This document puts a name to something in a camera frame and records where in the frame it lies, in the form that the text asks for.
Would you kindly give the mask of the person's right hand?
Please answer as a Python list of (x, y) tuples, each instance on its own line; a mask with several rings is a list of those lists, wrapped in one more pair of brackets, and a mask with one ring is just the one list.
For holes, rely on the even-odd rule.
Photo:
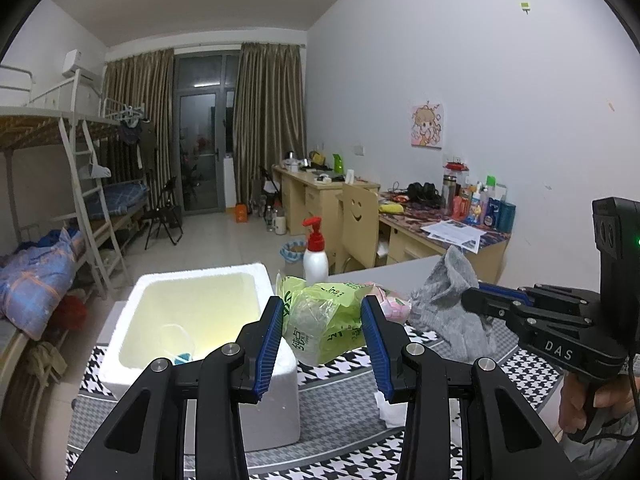
[[(584, 410), (587, 399), (586, 385), (573, 373), (566, 373), (561, 389), (559, 425), (566, 434), (574, 434), (585, 428), (587, 415)], [(604, 384), (593, 396), (594, 408), (610, 410), (614, 418), (621, 418), (634, 408), (631, 385), (628, 378), (618, 375)]]

